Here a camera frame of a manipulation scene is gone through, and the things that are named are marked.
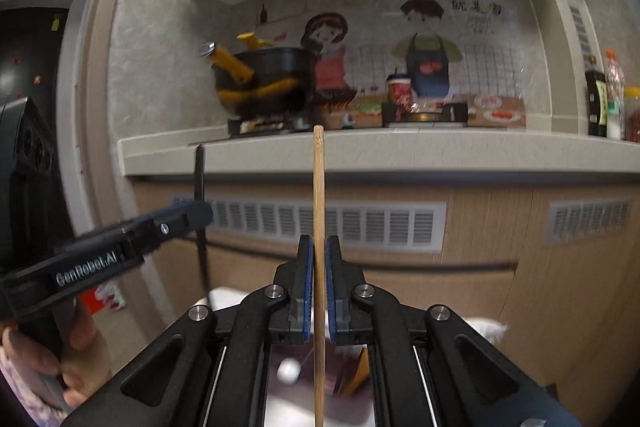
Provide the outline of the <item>person's left hand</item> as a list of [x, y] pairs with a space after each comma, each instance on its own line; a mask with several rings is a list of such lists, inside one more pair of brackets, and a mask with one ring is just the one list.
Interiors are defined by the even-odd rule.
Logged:
[[49, 405], [64, 401], [76, 409], [112, 377], [106, 340], [81, 300], [76, 301], [61, 358], [13, 325], [3, 331], [2, 346], [27, 387]]

